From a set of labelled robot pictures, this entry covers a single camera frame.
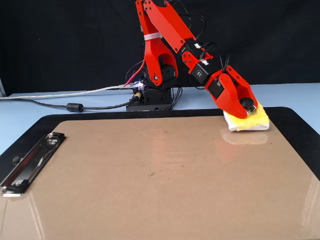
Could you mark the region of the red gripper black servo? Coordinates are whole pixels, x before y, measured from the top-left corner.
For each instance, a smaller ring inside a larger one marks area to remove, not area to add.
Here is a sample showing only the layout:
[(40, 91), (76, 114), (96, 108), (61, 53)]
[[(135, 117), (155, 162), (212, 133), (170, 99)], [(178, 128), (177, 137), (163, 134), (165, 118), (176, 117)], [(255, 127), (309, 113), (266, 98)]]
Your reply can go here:
[(230, 115), (245, 119), (247, 111), (240, 103), (252, 103), (250, 85), (230, 65), (213, 73), (204, 88), (210, 93), (215, 104)]

